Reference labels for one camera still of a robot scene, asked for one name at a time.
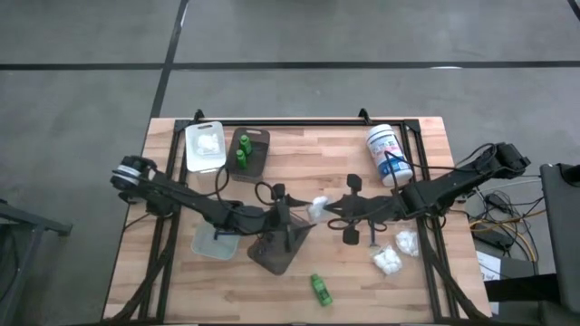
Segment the large smoky grey bin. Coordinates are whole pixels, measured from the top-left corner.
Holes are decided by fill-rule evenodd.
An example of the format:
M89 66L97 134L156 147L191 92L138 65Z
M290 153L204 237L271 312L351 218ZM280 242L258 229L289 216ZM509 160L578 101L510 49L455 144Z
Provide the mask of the large smoky grey bin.
M313 225L307 222L303 218L296 216L294 214L291 217L291 230L295 225ZM274 275L282 275L285 273L291 262L297 255L300 247L302 246L305 239L294 240L293 247L289 253L285 251L284 247L284 233L283 232L272 232L266 233L261 238L258 238L252 245L249 246L246 253L248 257L259 264L268 272ZM266 257L258 257L256 254L257 245L260 242L272 243L273 251Z

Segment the small dark brown bin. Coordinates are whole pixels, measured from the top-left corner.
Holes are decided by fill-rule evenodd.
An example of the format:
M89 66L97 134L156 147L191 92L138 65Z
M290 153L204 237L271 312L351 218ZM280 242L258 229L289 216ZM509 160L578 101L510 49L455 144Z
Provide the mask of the small dark brown bin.
M239 169L236 163L236 151L239 138L247 134L251 139L252 152L246 156L247 168ZM237 128L234 130L227 153L226 170L235 181L257 183L263 180L270 144L270 133L265 129Z

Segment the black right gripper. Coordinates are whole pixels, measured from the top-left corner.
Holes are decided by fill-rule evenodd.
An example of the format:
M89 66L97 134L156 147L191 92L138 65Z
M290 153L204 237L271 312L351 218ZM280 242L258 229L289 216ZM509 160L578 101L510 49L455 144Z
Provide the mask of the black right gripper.
M399 221L405 217L404 207L398 197L377 196L366 198L359 195L362 190L362 179L356 174L348 174L347 186L351 189L349 195L324 205L324 210L342 216L347 223L343 230L343 242L347 245L359 244L359 232L356 226L367 221L372 229L374 243L375 225L387 221Z

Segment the clear frosted plastic bin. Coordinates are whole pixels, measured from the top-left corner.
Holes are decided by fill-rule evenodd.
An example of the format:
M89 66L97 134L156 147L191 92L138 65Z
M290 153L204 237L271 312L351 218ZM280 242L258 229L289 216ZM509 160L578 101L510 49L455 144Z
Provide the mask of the clear frosted plastic bin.
M195 254L223 261L230 260L237 252L241 236L220 236L218 240L214 240L216 230L212 224L202 221L196 227L190 248Z

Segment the white paper sheet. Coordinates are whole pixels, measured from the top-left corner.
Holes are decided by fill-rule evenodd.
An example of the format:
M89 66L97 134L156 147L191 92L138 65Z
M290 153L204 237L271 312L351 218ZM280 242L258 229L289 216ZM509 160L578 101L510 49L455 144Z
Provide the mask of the white paper sheet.
M499 280L501 260L493 255L476 252L479 268L484 282Z

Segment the grey metal stand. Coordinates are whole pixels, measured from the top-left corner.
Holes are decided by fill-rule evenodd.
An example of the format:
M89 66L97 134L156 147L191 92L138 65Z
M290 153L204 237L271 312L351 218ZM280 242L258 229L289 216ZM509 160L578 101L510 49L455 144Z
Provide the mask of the grey metal stand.
M17 242L14 241L16 244L14 247L14 277L6 292L0 296L0 306L4 306L3 310L0 310L0 326L9 326L14 319L17 304L20 302L24 285L32 271L34 258L44 233L53 231L59 236L69 236L73 226L28 213L9 205L3 199L0 199L0 218L13 222L13 225L23 226L30 231L28 244L22 254L19 254Z

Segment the white wipes canister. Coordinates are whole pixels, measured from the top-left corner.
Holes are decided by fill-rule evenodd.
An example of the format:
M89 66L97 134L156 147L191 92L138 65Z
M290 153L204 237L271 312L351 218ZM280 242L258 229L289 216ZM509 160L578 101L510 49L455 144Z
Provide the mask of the white wipes canister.
M379 178L386 187L404 183L413 177L413 170L407 163L402 146L389 124L372 127L368 131L367 148L377 168Z

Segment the black power brick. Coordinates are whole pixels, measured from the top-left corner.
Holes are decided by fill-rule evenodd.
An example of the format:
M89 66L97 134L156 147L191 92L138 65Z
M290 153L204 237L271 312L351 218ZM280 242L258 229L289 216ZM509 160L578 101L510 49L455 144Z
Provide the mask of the black power brick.
M482 229L471 231L472 237L484 244L496 247L499 250L508 250L513 245L513 240L509 235L502 234L495 230L484 232Z

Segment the grey cart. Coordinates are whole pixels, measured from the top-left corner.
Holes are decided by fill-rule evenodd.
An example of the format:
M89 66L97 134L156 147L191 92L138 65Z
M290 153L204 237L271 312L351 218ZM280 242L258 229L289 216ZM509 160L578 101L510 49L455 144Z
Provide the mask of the grey cart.
M540 167L559 305L580 326L580 165Z

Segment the black metal frame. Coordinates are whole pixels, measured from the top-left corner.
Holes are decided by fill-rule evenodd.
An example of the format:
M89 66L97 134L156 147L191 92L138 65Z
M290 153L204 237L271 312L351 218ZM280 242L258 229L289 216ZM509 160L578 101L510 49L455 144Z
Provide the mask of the black metal frame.
M347 191L351 173L362 178L364 196L387 193L365 145L371 125L361 117L223 120L227 135L239 127L269 131L265 181L284 184L301 200L321 195L338 199ZM127 319L130 326L421 323L463 313L438 273L420 257L404 256L402 269L392 275L373 264L374 250L392 244L398 232L416 228L416 222L390 224L376 235L377 247L369 246L367 225L360 226L357 245L344 244L338 231L316 226L278 276L248 257L250 236L240 240L230 260L193 253L190 245L201 222L200 214L185 207L163 220L147 216L142 204L130 207L102 314L105 322L114 320L159 256L167 262ZM316 299L310 280L315 273L333 298L329 306Z

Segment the white plastic bin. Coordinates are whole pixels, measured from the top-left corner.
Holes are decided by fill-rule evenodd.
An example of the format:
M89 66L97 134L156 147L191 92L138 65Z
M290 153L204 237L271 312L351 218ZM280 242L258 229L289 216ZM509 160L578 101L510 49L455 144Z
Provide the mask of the white plastic bin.
M197 153L197 140L200 135L218 134L220 152L217 155L200 156ZM227 160L225 131L220 122L206 122L185 128L187 169L189 172L203 172L222 167Z

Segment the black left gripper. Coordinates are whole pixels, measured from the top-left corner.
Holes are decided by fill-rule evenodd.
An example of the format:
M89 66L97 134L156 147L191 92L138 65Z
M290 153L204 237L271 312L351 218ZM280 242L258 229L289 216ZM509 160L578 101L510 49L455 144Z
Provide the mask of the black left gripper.
M267 203L258 194L258 188L264 186L269 190L272 201ZM259 227L249 232L250 235L265 235L272 232L284 233L285 251L289 253L293 247L294 240L305 239L313 225L295 225L291 230L290 207L310 206L311 202L290 197L285 192L284 184L267 183L255 184L255 195L257 199L268 209L258 216Z

